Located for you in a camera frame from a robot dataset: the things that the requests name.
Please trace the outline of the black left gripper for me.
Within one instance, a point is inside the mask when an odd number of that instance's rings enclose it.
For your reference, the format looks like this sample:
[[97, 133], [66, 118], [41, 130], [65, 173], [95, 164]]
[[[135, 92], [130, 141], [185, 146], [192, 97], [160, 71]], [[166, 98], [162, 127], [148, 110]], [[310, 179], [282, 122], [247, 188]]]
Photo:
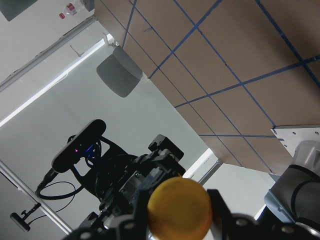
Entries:
[[102, 216], [132, 214], [140, 190], [153, 192], [162, 182], [182, 176], [181, 150], [155, 150], [139, 157], [118, 155], [96, 175], [94, 190]]

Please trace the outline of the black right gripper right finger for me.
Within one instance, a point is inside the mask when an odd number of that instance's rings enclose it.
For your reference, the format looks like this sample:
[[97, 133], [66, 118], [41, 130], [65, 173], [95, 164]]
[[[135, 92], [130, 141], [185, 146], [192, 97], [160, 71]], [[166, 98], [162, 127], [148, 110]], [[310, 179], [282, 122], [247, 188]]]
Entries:
[[300, 230], [264, 208], [258, 219], [232, 213], [217, 189], [207, 190], [212, 207], [210, 231], [215, 240], [299, 240]]

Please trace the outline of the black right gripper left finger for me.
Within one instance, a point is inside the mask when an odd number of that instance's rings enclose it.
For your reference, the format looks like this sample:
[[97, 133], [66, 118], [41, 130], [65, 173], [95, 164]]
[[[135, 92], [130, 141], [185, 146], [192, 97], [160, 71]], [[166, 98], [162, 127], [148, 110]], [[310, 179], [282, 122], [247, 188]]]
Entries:
[[71, 240], [147, 240], [148, 239], [148, 190], [137, 194], [133, 214], [114, 217], [105, 227], [102, 214], [91, 212], [80, 226], [69, 234]]

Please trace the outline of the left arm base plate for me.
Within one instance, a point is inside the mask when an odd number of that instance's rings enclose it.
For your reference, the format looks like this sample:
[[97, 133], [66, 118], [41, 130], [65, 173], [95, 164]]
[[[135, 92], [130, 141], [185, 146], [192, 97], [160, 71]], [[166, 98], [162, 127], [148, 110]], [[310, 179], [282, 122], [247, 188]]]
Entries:
[[271, 131], [292, 157], [301, 142], [320, 141], [319, 124], [276, 126]]

